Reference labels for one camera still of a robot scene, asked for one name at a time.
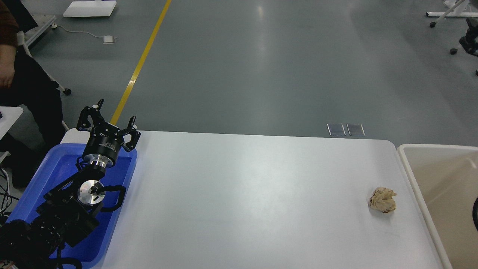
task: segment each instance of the metal plate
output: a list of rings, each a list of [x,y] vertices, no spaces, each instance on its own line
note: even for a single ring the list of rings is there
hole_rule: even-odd
[[[331,136],[345,136],[344,125],[341,123],[327,123],[327,128]]]
[[[97,180],[88,180],[83,183],[78,190],[78,200],[85,205],[94,205],[105,198],[105,193],[91,194],[91,187],[96,186],[97,188],[103,187],[103,184]]]
[[[351,136],[365,136],[365,131],[361,124],[347,124],[347,129]]]

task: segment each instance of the cable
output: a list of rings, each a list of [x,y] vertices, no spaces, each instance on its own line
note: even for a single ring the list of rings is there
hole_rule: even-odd
[[[70,31],[70,30],[64,28],[64,27],[61,26],[61,25],[58,25],[58,27],[62,28],[63,30],[65,30],[65,31],[67,31],[67,32],[69,32],[69,33],[74,33],[74,34],[76,34],[76,33],[89,34],[89,35],[94,36],[94,37],[96,37],[96,38],[103,38],[102,36],[96,36],[96,35],[94,35],[94,34],[92,34],[92,33],[90,33],[90,32],[85,32],[85,31]]]
[[[10,198],[10,204],[8,204],[7,195],[10,195],[10,188],[9,188],[10,183],[9,183],[9,180],[8,180],[8,174],[2,168],[0,168],[0,171],[1,171],[0,176],[3,177],[7,182],[7,189],[5,189],[3,186],[0,186],[0,188],[5,193],[5,195],[3,196],[2,202],[1,202],[1,207],[0,207],[0,214],[3,214],[3,212],[5,212],[7,210],[7,208],[10,207],[10,205],[13,203],[13,200],[12,200],[12,198]]]
[[[5,193],[0,193],[0,195],[5,195],[6,197],[8,197],[8,198],[10,198],[10,199],[14,199],[14,200],[20,201],[20,198],[17,198],[17,197],[12,196],[12,195],[8,195],[8,194],[5,194]]]

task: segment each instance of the white stand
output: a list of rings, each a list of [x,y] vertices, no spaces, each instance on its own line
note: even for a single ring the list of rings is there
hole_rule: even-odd
[[[455,0],[446,0],[443,4],[448,7],[448,10],[445,12],[427,12],[427,17],[439,17],[434,22],[430,23],[430,27],[435,27],[435,25],[442,20],[444,17],[476,17],[478,12],[463,12],[468,4],[469,0],[460,0],[455,3]]]

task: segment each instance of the white box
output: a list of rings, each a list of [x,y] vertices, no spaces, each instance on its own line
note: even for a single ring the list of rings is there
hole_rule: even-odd
[[[444,267],[476,268],[472,209],[478,196],[478,147],[401,145],[397,150]]]

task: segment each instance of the black pants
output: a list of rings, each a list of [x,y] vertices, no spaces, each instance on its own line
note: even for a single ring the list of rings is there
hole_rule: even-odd
[[[48,147],[59,144],[65,134],[58,87],[58,83],[51,81],[42,67],[19,47],[15,57],[13,83],[9,89],[0,89],[0,104],[24,104],[32,112]],[[9,145],[11,143],[0,141],[0,150],[14,151]]]

